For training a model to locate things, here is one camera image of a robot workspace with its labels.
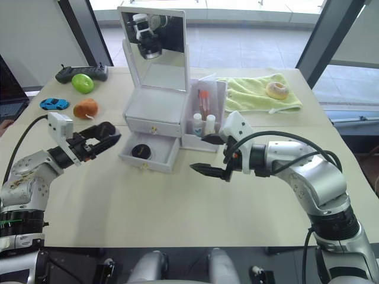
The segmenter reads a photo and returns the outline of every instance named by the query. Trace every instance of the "drawer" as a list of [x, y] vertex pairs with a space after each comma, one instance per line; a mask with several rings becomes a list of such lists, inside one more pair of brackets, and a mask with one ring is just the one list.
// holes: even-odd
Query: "drawer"
[[[132, 149], [138, 144], [149, 146], [151, 150], [149, 159], [141, 159], [131, 155]], [[125, 163], [134, 167], [171, 173], [179, 147], [179, 138], [147, 133], [131, 133], [119, 156]]]
[[126, 123], [133, 132], [149, 133], [153, 135], [163, 135], [171, 137], [181, 137], [181, 125], [151, 120], [139, 120], [126, 117]]

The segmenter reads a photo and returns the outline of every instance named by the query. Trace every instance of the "laptop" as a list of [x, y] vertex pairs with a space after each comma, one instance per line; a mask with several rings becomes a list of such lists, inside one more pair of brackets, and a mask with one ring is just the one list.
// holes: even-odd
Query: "laptop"
[[28, 104], [28, 96], [0, 56], [0, 123], [16, 120]]

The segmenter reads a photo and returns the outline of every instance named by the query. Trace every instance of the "green towel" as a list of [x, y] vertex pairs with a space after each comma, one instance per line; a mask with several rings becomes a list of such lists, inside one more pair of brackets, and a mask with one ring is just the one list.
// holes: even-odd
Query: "green towel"
[[[289, 84], [282, 74], [274, 74], [259, 78], [218, 78], [227, 82], [227, 98], [225, 111], [268, 111], [296, 112], [303, 105], [290, 89]], [[270, 98], [266, 94], [266, 86], [270, 82], [280, 82], [290, 91], [284, 100]]]

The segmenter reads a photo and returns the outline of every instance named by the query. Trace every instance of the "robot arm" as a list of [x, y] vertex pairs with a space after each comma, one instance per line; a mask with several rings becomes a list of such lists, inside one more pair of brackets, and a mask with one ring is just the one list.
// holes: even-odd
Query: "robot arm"
[[[224, 154], [253, 133], [238, 112], [232, 112], [219, 135], [204, 137], [213, 144], [226, 143]], [[232, 171], [257, 176], [275, 175], [293, 189], [307, 213], [318, 248], [316, 260], [319, 276], [328, 283], [338, 276], [357, 276], [379, 283], [379, 268], [363, 226], [356, 219], [346, 193], [342, 172], [331, 162], [311, 156], [312, 147], [298, 141], [271, 141], [259, 145], [249, 140], [227, 162], [226, 169], [209, 164], [191, 167], [206, 176], [230, 181]], [[287, 166], [295, 159], [297, 163]]]
[[[59, 146], [38, 151], [16, 162], [11, 169], [11, 177], [0, 191], [0, 280], [4, 273], [9, 273], [6, 271], [8, 264], [20, 257], [20, 252], [21, 260], [32, 262], [40, 254], [38, 250], [44, 243], [42, 230], [48, 225], [43, 217], [52, 181], [63, 174], [63, 169], [96, 158], [121, 136], [109, 122], [73, 133], [69, 117], [49, 113], [48, 120], [50, 135]], [[90, 138], [98, 140], [98, 143], [87, 144]]]

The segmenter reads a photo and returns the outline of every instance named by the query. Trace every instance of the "green apple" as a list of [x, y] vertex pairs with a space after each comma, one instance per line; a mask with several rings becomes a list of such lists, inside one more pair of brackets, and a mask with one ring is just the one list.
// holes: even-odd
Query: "green apple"
[[89, 93], [94, 89], [94, 81], [86, 74], [76, 74], [71, 83], [80, 93]]

